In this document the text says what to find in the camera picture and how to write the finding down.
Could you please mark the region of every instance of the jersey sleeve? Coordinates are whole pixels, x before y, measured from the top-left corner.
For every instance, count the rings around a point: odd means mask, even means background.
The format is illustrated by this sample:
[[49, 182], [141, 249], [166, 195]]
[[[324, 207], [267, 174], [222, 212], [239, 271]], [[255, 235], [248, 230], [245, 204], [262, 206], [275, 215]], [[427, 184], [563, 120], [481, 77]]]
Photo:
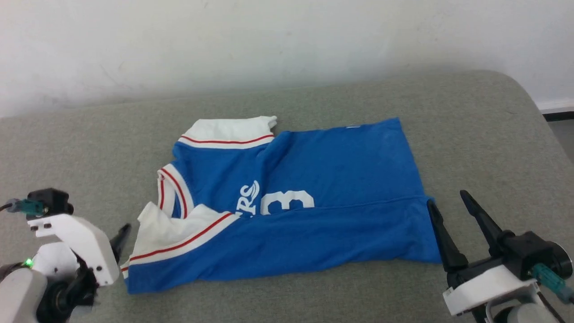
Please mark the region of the jersey sleeve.
[[257, 154], [273, 139], [277, 117], [197, 120], [158, 171], [158, 207], [186, 219], [197, 204], [236, 210], [240, 188], [257, 180]]

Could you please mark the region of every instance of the table surface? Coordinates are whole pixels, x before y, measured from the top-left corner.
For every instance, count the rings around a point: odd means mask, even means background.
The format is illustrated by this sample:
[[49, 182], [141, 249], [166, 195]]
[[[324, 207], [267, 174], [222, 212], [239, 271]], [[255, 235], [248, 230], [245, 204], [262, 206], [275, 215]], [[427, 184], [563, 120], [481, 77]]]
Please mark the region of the table surface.
[[[469, 260], [488, 255], [459, 190], [502, 228], [533, 230], [574, 253], [574, 167], [515, 81], [473, 71], [349, 86], [225, 94], [76, 109], [0, 120], [0, 198], [56, 187], [75, 215], [109, 236], [156, 201], [156, 170], [199, 118], [278, 116], [275, 133], [357, 125], [399, 116], [428, 195]], [[22, 217], [0, 214], [0, 260], [33, 256]], [[132, 249], [135, 230], [126, 250]], [[439, 322], [445, 273], [406, 261], [346, 264], [311, 274], [196, 282], [130, 296], [120, 278], [99, 305], [73, 322]], [[571, 307], [557, 305], [568, 321]]]

